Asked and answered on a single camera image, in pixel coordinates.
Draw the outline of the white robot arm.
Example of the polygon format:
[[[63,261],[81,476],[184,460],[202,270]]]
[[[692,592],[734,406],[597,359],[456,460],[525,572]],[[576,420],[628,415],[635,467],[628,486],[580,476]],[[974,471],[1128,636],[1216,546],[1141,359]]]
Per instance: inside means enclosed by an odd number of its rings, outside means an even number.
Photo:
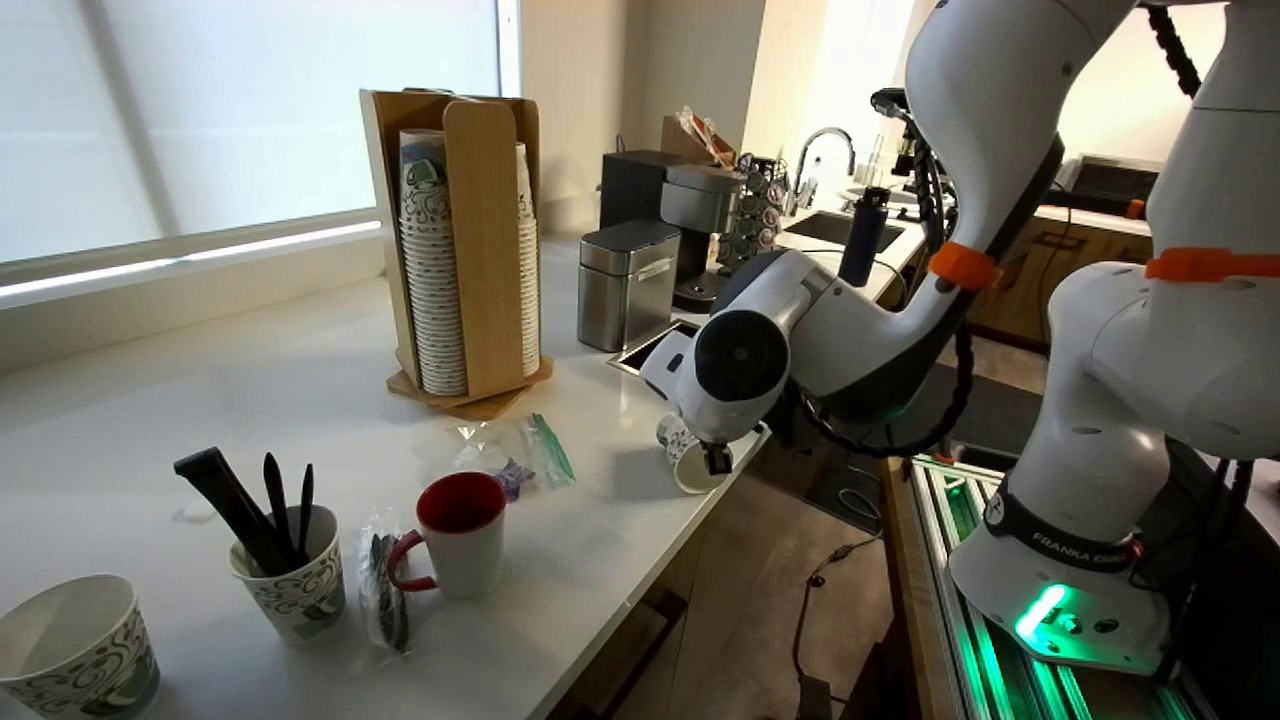
[[[645,378],[719,467],[788,392],[876,411],[892,374],[1000,287],[1061,160],[1061,107],[1134,12],[1180,0],[937,0],[906,66],[908,121],[956,186],[956,222],[906,308],[778,252]],[[1143,222],[1141,261],[1087,261],[1049,294],[1049,387],[1024,452],[950,554],[954,589],[1039,661],[1147,676],[1174,601],[1134,535],[1180,444],[1280,452],[1280,0],[1225,7]]]

